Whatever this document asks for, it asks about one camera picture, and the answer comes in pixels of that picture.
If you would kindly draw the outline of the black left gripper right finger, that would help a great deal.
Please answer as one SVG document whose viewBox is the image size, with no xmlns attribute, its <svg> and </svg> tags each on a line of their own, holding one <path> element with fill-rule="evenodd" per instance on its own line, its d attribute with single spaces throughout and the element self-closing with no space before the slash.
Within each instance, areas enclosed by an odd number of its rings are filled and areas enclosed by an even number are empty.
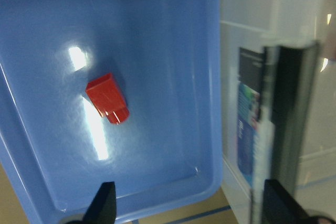
<svg viewBox="0 0 336 224">
<path fill-rule="evenodd" d="M 279 181 L 267 179 L 264 182 L 263 223 L 335 223 L 335 220 L 324 215 L 308 215 Z"/>
</svg>

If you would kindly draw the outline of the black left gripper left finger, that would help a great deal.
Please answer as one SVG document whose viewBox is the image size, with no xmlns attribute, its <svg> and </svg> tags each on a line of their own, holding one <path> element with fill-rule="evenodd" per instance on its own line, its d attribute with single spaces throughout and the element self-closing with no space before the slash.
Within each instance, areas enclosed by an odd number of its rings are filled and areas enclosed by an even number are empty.
<svg viewBox="0 0 336 224">
<path fill-rule="evenodd" d="M 84 216 L 63 223 L 113 224 L 117 217 L 117 198 L 115 182 L 101 184 Z"/>
</svg>

